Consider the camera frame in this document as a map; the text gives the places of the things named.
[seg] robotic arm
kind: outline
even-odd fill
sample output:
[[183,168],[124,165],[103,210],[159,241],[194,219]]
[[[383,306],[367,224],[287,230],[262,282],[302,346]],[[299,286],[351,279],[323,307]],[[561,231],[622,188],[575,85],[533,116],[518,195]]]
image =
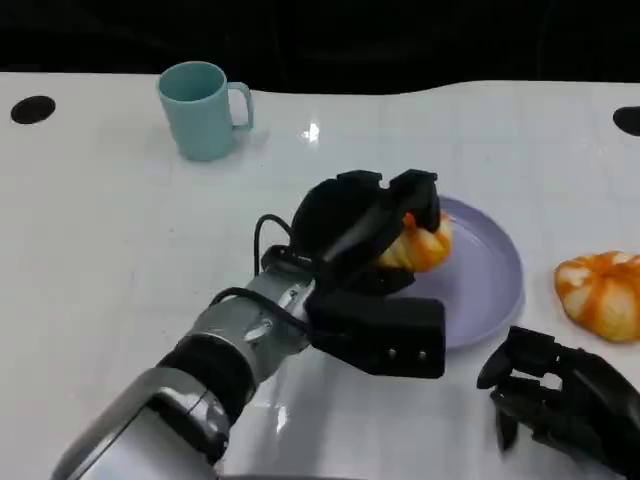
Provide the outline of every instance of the robotic arm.
[[349,172],[312,189],[290,245],[270,248],[245,288],[220,292],[173,351],[69,447],[52,478],[211,480],[260,383],[309,344],[374,375],[441,376],[444,307],[385,298],[413,276],[376,266],[405,213],[438,228],[436,176],[408,171],[388,189],[380,180]]
[[[282,361],[313,345],[373,375],[444,373],[444,307],[387,297],[413,281],[377,259],[411,213],[439,227],[436,176],[348,172],[313,188],[286,246],[271,247],[245,288],[220,292],[157,366],[144,372],[69,447],[54,480],[212,480],[231,426]],[[559,390],[535,378],[562,379]],[[519,424],[533,438],[640,479],[640,395],[602,358],[512,327],[478,388],[492,388],[503,451]]]

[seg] mug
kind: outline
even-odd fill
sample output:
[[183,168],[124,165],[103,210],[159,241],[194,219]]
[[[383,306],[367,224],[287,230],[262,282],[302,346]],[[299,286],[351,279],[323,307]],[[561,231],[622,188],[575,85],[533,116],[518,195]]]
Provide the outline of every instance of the mug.
[[[229,89],[244,95],[248,121],[234,125],[229,110]],[[178,150],[189,160],[212,160],[231,151],[234,132],[253,127],[253,101],[249,87],[227,82],[222,69],[207,62],[179,63],[167,69],[157,84],[162,107]]]

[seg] black hole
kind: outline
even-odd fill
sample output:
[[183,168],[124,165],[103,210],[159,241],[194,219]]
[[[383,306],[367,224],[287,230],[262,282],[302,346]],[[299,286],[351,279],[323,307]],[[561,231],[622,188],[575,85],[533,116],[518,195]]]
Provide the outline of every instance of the black hole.
[[620,130],[640,137],[640,107],[622,107],[613,113],[613,122]]
[[49,118],[55,109],[53,98],[37,95],[16,103],[11,109],[11,119],[22,125],[38,123]]

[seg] purple plate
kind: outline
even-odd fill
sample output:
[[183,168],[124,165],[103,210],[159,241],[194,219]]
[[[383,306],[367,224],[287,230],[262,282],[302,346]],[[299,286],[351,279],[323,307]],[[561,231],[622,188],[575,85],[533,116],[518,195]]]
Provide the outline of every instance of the purple plate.
[[438,298],[446,309],[447,349],[480,342],[512,323],[524,305],[522,262],[509,235],[487,215],[452,198],[440,206],[453,223],[449,258],[416,275],[402,296]]

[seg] orange and white object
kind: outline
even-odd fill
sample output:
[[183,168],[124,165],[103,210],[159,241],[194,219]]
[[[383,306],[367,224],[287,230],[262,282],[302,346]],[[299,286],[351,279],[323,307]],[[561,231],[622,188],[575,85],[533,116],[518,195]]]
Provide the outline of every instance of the orange and white object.
[[418,227],[410,213],[404,216],[403,223],[400,236],[380,257],[381,266],[425,272],[447,258],[451,252],[453,226],[445,212],[441,212],[440,227],[435,233]]
[[640,338],[640,255],[611,251],[562,262],[555,287],[578,325],[610,342]]

